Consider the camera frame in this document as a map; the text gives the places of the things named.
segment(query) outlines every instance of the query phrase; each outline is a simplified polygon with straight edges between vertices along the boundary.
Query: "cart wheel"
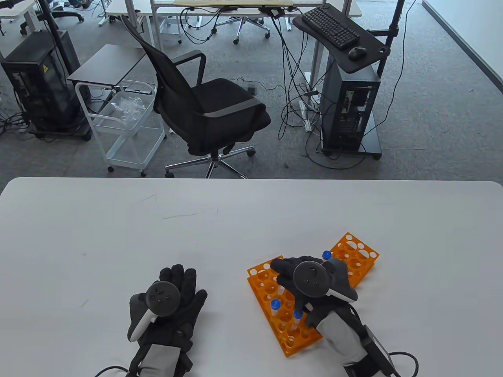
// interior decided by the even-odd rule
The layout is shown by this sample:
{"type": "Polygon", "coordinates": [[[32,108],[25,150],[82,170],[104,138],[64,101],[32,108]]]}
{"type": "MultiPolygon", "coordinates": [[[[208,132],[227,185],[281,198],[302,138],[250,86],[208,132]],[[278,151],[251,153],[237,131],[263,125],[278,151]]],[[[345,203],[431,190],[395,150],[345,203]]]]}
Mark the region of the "cart wheel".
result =
{"type": "Polygon", "coordinates": [[[91,130],[87,131],[84,135],[82,135],[80,138],[84,141],[89,141],[91,140],[93,134],[91,132],[91,130]]]}

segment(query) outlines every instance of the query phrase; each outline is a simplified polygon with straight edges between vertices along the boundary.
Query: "chair armrest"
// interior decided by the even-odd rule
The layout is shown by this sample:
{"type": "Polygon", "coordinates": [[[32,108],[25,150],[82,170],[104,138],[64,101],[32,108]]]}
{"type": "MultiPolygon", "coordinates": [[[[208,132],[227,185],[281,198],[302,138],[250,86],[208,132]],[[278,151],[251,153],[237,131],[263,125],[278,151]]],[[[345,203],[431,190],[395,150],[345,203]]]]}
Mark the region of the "chair armrest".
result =
{"type": "Polygon", "coordinates": [[[264,106],[264,108],[265,108],[265,105],[262,102],[260,102],[259,100],[255,99],[255,98],[252,98],[250,100],[241,102],[239,104],[232,105],[232,106],[229,106],[227,108],[220,109],[217,111],[213,111],[212,113],[203,113],[202,116],[206,117],[206,118],[221,118],[221,117],[226,117],[227,115],[239,113],[243,110],[247,110],[247,109],[253,108],[255,106],[260,106],[260,105],[264,106]]]}
{"type": "Polygon", "coordinates": [[[199,50],[194,50],[186,54],[177,56],[176,58],[171,59],[171,61],[173,62],[174,65],[180,65],[197,58],[201,58],[201,60],[199,61],[199,72],[197,74],[197,84],[196,84],[197,86],[199,86],[203,82],[204,67],[206,66],[205,54],[203,54],[199,50]]]}

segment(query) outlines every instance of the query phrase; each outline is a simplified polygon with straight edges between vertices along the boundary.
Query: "computer mouse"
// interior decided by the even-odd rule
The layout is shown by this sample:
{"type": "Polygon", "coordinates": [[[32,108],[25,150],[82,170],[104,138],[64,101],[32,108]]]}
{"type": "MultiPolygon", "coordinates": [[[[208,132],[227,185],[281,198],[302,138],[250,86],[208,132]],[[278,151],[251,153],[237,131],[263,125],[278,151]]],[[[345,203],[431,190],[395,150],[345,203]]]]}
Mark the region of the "computer mouse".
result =
{"type": "Polygon", "coordinates": [[[363,46],[356,46],[348,53],[349,60],[357,61],[367,56],[367,49],[363,46]]]}

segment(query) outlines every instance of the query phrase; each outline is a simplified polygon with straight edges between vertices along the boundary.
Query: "black keyboard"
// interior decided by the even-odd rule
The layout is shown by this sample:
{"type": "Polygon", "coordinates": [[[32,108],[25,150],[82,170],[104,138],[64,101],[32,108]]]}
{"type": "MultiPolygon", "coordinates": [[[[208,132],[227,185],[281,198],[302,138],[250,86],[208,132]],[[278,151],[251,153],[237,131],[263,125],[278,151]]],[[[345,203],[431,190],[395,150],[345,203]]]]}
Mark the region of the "black keyboard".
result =
{"type": "Polygon", "coordinates": [[[302,19],[315,31],[322,34],[339,50],[344,50],[360,39],[360,35],[341,22],[323,6],[314,8],[302,15],[302,19]]]}

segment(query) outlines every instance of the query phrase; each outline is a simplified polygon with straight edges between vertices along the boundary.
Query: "office chair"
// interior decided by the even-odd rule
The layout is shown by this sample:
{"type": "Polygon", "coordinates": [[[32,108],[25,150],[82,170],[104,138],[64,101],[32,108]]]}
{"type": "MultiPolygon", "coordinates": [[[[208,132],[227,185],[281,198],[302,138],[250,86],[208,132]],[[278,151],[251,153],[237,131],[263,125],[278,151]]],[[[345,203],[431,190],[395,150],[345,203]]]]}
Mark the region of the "office chair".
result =
{"type": "Polygon", "coordinates": [[[263,30],[266,31],[265,37],[266,39],[269,39],[271,36],[271,29],[268,27],[264,26],[264,19],[263,18],[251,18],[251,17],[229,17],[228,20],[219,22],[218,24],[215,25],[213,29],[211,29],[211,32],[213,34],[216,34],[217,32],[217,26],[222,26],[222,25],[227,25],[227,24],[233,24],[234,22],[239,22],[239,26],[237,27],[237,34],[236,38],[232,41],[235,45],[239,43],[239,35],[241,34],[241,29],[243,28],[243,25],[246,22],[249,22],[252,25],[255,25],[263,30]]]}
{"type": "Polygon", "coordinates": [[[233,151],[232,148],[237,142],[249,141],[255,131],[269,125],[271,118],[266,105],[224,78],[203,83],[206,55],[201,51],[169,59],[145,42],[124,15],[121,21],[143,47],[157,74],[154,111],[187,142],[191,155],[207,156],[166,166],[166,178],[174,177],[173,169],[206,163],[209,164],[206,178],[218,166],[246,178],[224,160],[244,152],[249,157],[255,154],[254,146],[233,151]],[[200,59],[197,84],[190,87],[177,66],[197,58],[200,59]]]}
{"type": "MultiPolygon", "coordinates": [[[[51,10],[51,16],[53,18],[77,17],[79,22],[84,22],[84,17],[82,17],[81,14],[79,14],[77,12],[65,11],[63,9],[64,4],[62,4],[62,2],[59,2],[57,0],[53,0],[50,2],[48,0],[45,0],[45,1],[49,3],[49,8],[51,10]]],[[[37,18],[39,21],[44,21],[44,15],[41,11],[36,11],[35,14],[37,15],[37,18]]],[[[27,27],[28,27],[28,24],[26,23],[26,21],[21,24],[21,30],[20,30],[21,35],[28,35],[28,32],[26,31],[27,27]]]]}

